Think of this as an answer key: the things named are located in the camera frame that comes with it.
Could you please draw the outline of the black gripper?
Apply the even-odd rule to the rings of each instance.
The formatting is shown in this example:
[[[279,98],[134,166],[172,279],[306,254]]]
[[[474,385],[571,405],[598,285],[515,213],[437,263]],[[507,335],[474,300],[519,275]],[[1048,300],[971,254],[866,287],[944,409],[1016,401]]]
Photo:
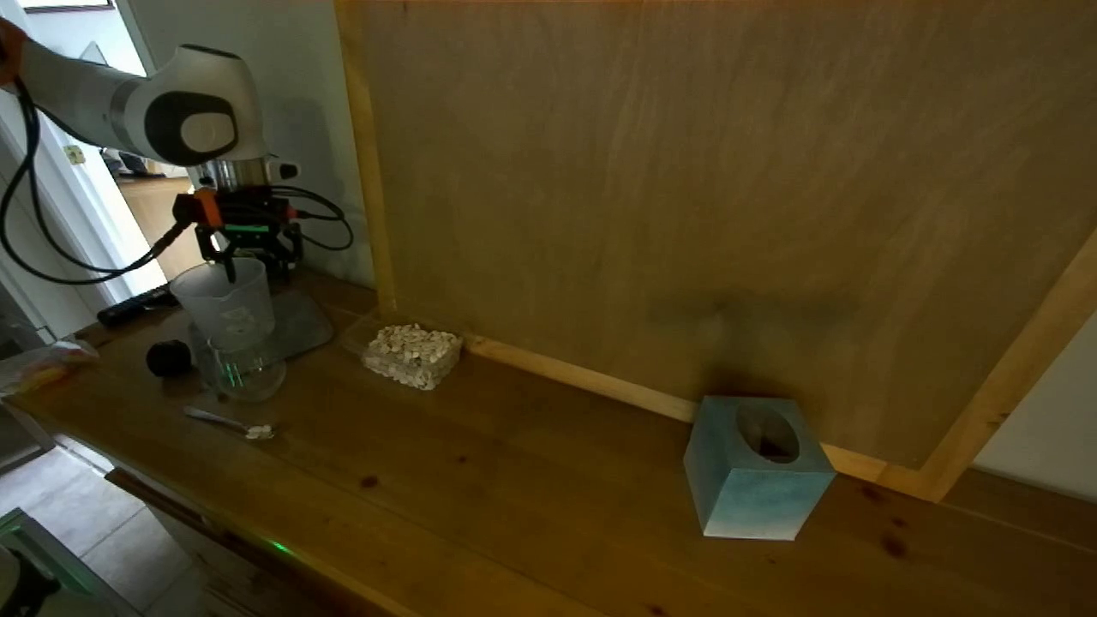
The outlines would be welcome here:
[[[271,275],[303,259],[303,226],[268,188],[197,188],[197,238],[206,259],[261,255]]]

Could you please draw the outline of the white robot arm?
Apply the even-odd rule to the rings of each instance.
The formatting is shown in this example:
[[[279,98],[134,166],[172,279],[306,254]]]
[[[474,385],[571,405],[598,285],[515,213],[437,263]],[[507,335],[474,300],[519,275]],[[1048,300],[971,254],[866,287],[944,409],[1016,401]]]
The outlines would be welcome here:
[[[306,236],[271,181],[271,148],[242,54],[181,44],[155,75],[134,75],[60,54],[7,19],[3,83],[87,145],[200,172],[204,186],[175,197],[175,223],[152,254],[197,230],[206,259],[261,255],[271,269],[303,259]]]

